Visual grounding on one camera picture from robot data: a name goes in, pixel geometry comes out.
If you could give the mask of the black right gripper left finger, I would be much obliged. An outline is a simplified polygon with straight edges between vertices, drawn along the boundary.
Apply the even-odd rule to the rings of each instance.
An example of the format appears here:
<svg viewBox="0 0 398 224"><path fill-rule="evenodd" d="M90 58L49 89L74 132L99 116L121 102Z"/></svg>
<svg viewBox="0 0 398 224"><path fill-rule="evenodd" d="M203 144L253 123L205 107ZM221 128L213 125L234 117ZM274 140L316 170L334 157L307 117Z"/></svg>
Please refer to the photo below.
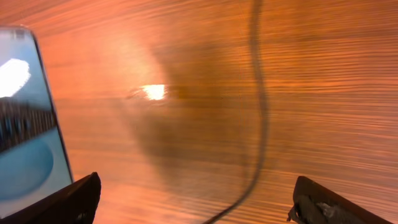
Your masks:
<svg viewBox="0 0 398 224"><path fill-rule="evenodd" d="M97 172L1 219L1 224L92 224L101 196Z"/></svg>

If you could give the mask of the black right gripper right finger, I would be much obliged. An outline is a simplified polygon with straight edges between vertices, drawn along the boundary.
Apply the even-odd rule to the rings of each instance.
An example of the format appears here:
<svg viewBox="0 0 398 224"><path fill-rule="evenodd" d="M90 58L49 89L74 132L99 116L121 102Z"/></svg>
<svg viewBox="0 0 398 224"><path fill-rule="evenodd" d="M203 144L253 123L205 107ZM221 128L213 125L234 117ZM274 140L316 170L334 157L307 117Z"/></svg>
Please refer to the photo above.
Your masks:
<svg viewBox="0 0 398 224"><path fill-rule="evenodd" d="M298 224L392 224L305 176L297 178L287 220Z"/></svg>

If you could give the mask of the teal screen smartphone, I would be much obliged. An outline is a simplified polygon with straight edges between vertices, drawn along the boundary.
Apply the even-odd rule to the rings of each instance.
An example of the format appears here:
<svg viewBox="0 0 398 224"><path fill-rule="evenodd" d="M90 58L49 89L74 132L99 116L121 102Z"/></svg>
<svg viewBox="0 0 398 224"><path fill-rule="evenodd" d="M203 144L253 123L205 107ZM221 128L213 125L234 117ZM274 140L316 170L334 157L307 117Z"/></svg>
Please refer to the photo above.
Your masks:
<svg viewBox="0 0 398 224"><path fill-rule="evenodd" d="M1 27L1 218L73 183L34 33Z"/></svg>

